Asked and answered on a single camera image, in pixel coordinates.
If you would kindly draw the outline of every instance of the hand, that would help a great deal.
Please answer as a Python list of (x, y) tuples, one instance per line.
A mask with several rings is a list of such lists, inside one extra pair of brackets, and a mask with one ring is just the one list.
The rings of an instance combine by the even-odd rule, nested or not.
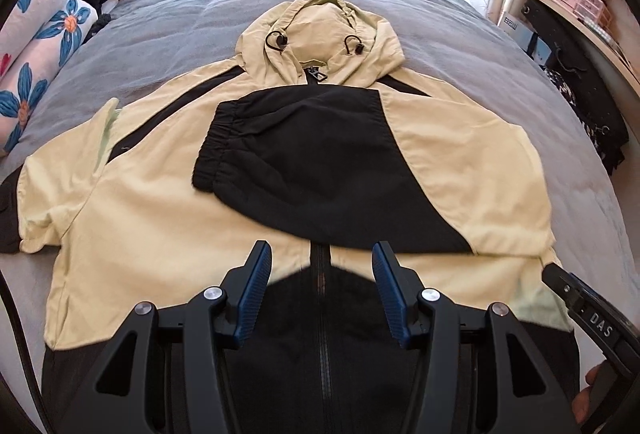
[(580, 391), (578, 396), (574, 398), (573, 403), (571, 404), (571, 410), (574, 411), (575, 420), (580, 424), (583, 423), (587, 418), (587, 414), (589, 413), (589, 396), (591, 394), (591, 387), (596, 381), (596, 376), (598, 375), (598, 370), (600, 366), (593, 367), (587, 375), (584, 377), (589, 387)]

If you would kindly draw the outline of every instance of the black cable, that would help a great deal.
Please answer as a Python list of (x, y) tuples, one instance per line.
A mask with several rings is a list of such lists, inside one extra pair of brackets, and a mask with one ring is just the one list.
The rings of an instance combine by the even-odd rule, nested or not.
[[(276, 38), (276, 44), (278, 45), (277, 48), (272, 46), (271, 44), (269, 44), (269, 37), (271, 35), (277, 35), (278, 36)], [(271, 33), (269, 33), (264, 38), (264, 43), (267, 45), (267, 48), (271, 48), (273, 50), (279, 51), (280, 53), (282, 53), (284, 51), (284, 48), (286, 48), (288, 41), (289, 41), (289, 39), (287, 39), (287, 36), (283, 35), (283, 33), (281, 31), (278, 31), (278, 30), (272, 31)]]
[(358, 41), (358, 45), (355, 48), (355, 53), (356, 55), (362, 55), (362, 52), (364, 51), (364, 44), (362, 43), (362, 39), (357, 35), (347, 35), (344, 38), (344, 48), (347, 50), (347, 55), (351, 55), (351, 51), (349, 50), (349, 45), (347, 44), (347, 40), (349, 39), (356, 39)]
[(18, 355), (20, 356), (22, 371), (24, 372), (24, 377), (27, 380), (27, 386), (29, 387), (33, 403), (36, 406), (36, 411), (38, 412), (38, 416), (40, 416), (40, 421), (42, 422), (47, 434), (55, 434), (55, 430), (53, 430), (51, 422), (49, 421), (49, 416), (47, 416), (44, 402), (42, 401), (42, 394), (40, 393), (38, 379), (36, 378), (36, 373), (33, 370), (33, 365), (31, 363), (31, 355), (29, 354), (27, 340), (24, 337), (24, 330), (22, 328), (22, 323), (20, 322), (20, 315), (18, 315), (18, 309), (15, 306), (14, 298), (9, 291), (9, 285), (6, 283), (4, 275), (2, 275), (2, 271), (0, 271), (0, 298), (2, 298), (2, 303), (4, 303), (6, 314), (8, 315), (9, 322), (11, 323), (11, 328), (14, 331), (15, 344), (18, 347)]

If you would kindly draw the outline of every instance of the blue gripper pad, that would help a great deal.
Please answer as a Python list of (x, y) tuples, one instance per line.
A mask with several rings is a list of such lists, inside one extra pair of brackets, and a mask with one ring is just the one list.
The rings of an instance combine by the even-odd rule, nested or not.
[(235, 326), (233, 343), (241, 346), (254, 331), (271, 275), (271, 247), (256, 241), (244, 266), (233, 268), (220, 285), (227, 293), (226, 320)]
[(402, 267), (388, 242), (381, 241), (375, 244), (371, 255), (371, 264), (391, 336), (400, 343), (403, 349), (406, 349), (409, 347), (412, 337), (408, 327), (408, 311), (410, 306), (415, 303), (417, 293), (414, 294), (413, 299), (410, 295), (404, 295), (401, 282), (399, 282), (399, 278), (402, 279)]

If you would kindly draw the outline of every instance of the zipper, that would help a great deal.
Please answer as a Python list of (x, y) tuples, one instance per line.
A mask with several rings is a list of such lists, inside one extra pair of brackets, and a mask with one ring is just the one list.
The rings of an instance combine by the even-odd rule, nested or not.
[(328, 318), (326, 309), (326, 282), (331, 268), (331, 249), (329, 248), (329, 245), (312, 242), (310, 261), (313, 291), (316, 297), (316, 338), (318, 340), (318, 356), (320, 362), (324, 434), (334, 434), (336, 432), (334, 392), (331, 380), (329, 338), (327, 332)]
[(318, 82), (322, 82), (323, 80), (327, 80), (327, 75), (320, 71), (320, 69), (316, 66), (305, 68), (305, 76), (307, 84), (317, 84)]

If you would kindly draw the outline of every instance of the bedsheet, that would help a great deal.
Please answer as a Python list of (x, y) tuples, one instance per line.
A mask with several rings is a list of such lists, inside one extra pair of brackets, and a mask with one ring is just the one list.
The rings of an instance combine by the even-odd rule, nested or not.
[[(238, 36), (286, 0), (121, 0), (114, 20), (83, 45), (51, 83), (0, 180), (50, 138), (90, 118), (107, 100), (121, 105), (164, 81), (234, 54)], [(442, 78), (508, 122), (521, 125), (542, 158), (552, 202), (556, 252), (638, 324), (640, 277), (611, 182), (570, 106), (515, 42), (462, 0), (348, 0), (387, 18), (407, 67)], [(44, 301), (55, 256), (0, 255), (40, 374)], [(12, 338), (0, 312), (0, 338)], [(598, 350), (578, 334), (581, 363)], [(28, 391), (14, 348), (0, 348), (0, 371), (24, 403)], [(29, 407), (33, 417), (33, 407)]]

